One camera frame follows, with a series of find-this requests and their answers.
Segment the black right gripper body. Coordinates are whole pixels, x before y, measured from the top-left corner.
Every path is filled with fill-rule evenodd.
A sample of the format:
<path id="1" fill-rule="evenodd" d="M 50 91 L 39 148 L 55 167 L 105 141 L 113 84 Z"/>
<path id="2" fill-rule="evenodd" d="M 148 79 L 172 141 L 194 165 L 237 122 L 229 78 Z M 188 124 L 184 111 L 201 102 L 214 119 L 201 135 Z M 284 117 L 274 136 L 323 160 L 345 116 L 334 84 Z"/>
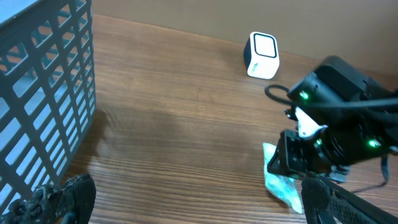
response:
<path id="1" fill-rule="evenodd" d="M 385 159 L 389 154 L 397 154 L 397 139 L 383 128 L 360 124 L 325 127 L 306 138 L 286 129 L 280 133 L 267 171 L 300 180 L 318 174 L 346 182 L 350 166 L 377 157 Z"/>

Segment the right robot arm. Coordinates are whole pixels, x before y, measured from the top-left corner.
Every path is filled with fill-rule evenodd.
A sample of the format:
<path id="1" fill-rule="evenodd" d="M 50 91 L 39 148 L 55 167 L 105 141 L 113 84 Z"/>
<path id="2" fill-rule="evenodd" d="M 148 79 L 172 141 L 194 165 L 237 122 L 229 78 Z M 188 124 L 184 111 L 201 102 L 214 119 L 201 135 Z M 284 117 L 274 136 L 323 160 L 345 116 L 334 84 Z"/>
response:
<path id="1" fill-rule="evenodd" d="M 289 106 L 295 130 L 280 134 L 267 163 L 272 174 L 303 179 L 318 174 L 345 182 L 354 164 L 381 158 L 381 172 L 389 180 L 388 157 L 397 152 L 397 92 L 337 56 L 321 64 L 292 88 L 281 87 L 287 99 L 266 95 Z"/>

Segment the mint wet wipes pack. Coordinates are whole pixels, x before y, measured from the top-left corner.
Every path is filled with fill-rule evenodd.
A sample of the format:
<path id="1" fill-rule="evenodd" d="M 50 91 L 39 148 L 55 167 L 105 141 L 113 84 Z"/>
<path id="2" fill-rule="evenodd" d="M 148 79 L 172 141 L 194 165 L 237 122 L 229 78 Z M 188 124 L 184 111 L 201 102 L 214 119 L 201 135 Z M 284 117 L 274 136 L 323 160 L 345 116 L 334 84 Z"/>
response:
<path id="1" fill-rule="evenodd" d="M 262 143 L 264 155 L 264 183 L 266 189 L 276 198 L 286 203 L 295 212 L 302 214 L 303 206 L 296 188 L 295 180 L 283 175 L 271 174 L 267 166 L 276 151 L 276 146 L 269 143 Z"/>

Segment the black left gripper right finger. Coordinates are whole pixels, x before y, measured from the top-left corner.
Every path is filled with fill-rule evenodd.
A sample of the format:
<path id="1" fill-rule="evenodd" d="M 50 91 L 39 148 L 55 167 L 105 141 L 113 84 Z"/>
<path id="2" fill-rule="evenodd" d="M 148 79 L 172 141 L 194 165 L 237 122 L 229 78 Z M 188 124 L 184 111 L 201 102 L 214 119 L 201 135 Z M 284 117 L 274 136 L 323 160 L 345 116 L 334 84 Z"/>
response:
<path id="1" fill-rule="evenodd" d="M 309 224 L 397 224 L 396 216 L 324 177 L 303 179 L 301 195 Z"/>

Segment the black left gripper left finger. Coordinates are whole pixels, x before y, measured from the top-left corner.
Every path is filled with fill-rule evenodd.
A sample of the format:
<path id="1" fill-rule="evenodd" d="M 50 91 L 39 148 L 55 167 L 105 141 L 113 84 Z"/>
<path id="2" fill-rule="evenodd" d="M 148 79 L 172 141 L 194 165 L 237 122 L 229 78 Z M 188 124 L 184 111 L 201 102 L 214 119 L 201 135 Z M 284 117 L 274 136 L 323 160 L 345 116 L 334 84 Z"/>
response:
<path id="1" fill-rule="evenodd" d="M 75 175 L 62 185 L 44 184 L 28 200 L 17 199 L 1 215 L 1 223 L 79 223 L 90 221 L 96 200 L 92 176 Z"/>

